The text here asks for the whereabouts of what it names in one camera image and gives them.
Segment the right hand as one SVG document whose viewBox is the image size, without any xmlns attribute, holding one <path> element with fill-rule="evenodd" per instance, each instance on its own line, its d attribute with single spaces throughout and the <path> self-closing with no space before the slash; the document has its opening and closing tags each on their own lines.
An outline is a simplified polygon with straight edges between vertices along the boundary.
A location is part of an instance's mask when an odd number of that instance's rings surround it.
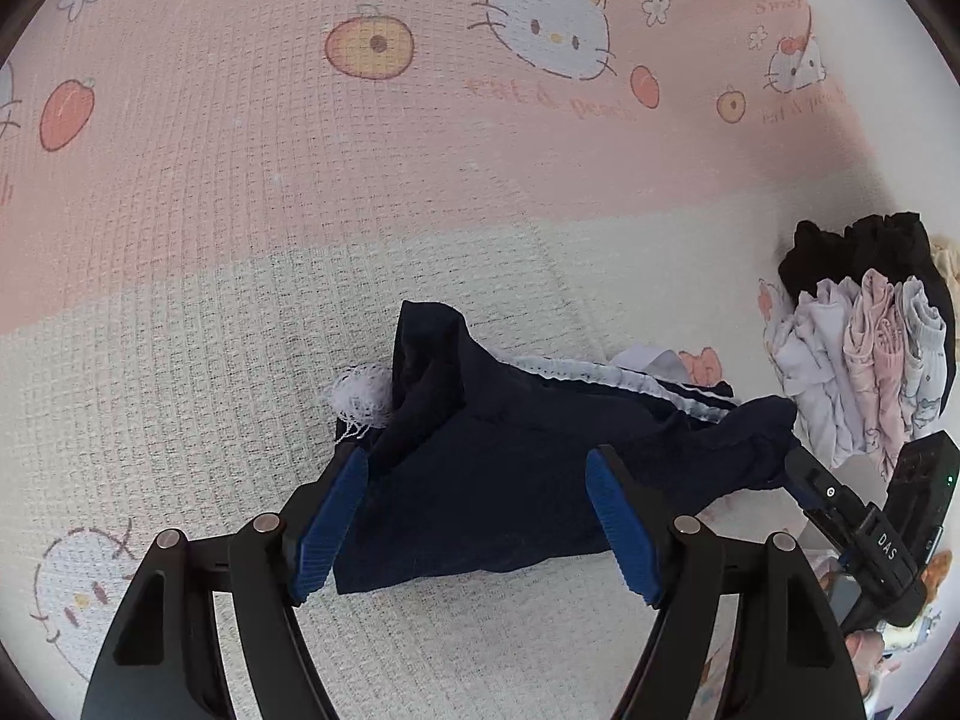
<svg viewBox="0 0 960 720">
<path fill-rule="evenodd" d="M 844 637 L 862 699 L 877 688 L 885 673 L 885 642 L 877 631 L 856 631 Z"/>
</svg>

